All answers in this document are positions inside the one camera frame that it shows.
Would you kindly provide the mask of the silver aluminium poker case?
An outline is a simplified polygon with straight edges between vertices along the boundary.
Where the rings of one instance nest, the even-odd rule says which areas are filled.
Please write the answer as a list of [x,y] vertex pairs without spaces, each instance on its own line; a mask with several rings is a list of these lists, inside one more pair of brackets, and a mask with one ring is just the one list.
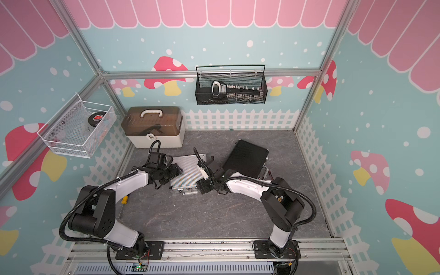
[[197,181],[203,178],[198,166],[198,158],[195,155],[174,158],[183,173],[170,181],[172,194],[195,195],[198,194]]

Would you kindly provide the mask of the black poker case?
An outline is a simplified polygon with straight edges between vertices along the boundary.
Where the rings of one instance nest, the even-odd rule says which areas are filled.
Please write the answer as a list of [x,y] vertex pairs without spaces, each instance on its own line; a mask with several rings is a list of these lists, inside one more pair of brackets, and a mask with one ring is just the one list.
[[258,178],[269,155],[269,150],[240,139],[222,168],[239,172],[250,178]]

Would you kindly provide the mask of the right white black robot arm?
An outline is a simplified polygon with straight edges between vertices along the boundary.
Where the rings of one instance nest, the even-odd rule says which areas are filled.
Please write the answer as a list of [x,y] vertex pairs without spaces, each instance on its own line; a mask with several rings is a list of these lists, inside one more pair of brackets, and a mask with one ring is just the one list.
[[273,223],[268,244],[276,252],[283,252],[301,225],[312,222],[317,214],[316,206],[303,193],[291,189],[283,178],[263,181],[222,169],[216,173],[209,168],[199,169],[203,178],[197,182],[201,194],[212,190],[219,194],[241,194],[262,203]]

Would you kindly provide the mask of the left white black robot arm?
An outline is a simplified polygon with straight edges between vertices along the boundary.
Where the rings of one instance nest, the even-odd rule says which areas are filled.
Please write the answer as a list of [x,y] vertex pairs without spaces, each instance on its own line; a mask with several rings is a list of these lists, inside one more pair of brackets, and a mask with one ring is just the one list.
[[178,164],[146,165],[134,167],[129,174],[100,186],[83,187],[61,222],[59,236],[65,241],[95,242],[117,251],[127,249],[144,254],[147,251],[144,235],[117,221],[116,203],[149,184],[158,189],[182,173]]

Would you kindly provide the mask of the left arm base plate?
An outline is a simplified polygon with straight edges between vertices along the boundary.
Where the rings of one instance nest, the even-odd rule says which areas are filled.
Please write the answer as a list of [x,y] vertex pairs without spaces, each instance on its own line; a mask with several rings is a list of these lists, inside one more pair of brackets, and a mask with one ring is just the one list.
[[164,251],[164,241],[145,241],[144,245],[136,244],[133,248],[123,248],[116,252],[117,260],[160,260]]

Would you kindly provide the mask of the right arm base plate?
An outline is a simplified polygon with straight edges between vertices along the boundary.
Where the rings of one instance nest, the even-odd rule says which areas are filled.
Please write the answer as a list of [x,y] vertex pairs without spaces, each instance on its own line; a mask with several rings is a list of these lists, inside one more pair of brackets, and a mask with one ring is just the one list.
[[283,248],[279,248],[269,240],[254,241],[252,248],[256,259],[300,259],[301,253],[297,241],[288,241]]

